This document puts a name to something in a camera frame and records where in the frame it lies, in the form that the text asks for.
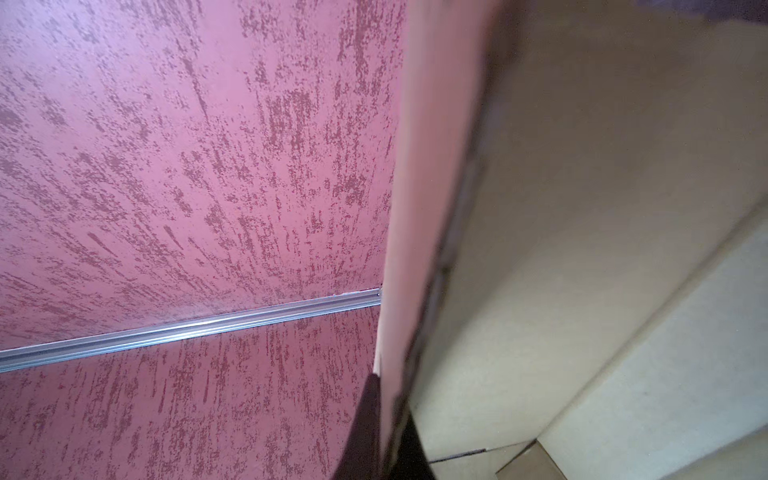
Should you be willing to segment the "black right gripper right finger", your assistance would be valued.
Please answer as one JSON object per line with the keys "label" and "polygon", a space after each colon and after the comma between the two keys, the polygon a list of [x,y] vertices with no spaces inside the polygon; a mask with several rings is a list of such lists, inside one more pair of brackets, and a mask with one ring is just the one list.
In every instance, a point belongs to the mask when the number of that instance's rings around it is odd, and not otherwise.
{"label": "black right gripper right finger", "polygon": [[400,438],[397,458],[389,470],[389,480],[435,480],[411,415]]}

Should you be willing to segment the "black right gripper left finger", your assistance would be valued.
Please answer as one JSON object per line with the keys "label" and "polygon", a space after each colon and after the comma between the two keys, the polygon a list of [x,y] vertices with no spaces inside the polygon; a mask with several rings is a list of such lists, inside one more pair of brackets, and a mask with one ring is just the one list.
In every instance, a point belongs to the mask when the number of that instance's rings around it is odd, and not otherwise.
{"label": "black right gripper left finger", "polygon": [[372,480],[379,475],[380,377],[371,373],[360,401],[333,480]]}

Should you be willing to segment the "brown cardboard box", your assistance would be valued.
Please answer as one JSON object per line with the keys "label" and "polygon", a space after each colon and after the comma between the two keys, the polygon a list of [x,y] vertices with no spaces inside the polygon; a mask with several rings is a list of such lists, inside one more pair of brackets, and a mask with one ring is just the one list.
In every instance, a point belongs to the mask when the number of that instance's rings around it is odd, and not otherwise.
{"label": "brown cardboard box", "polygon": [[412,1],[380,467],[767,475],[767,5]]}

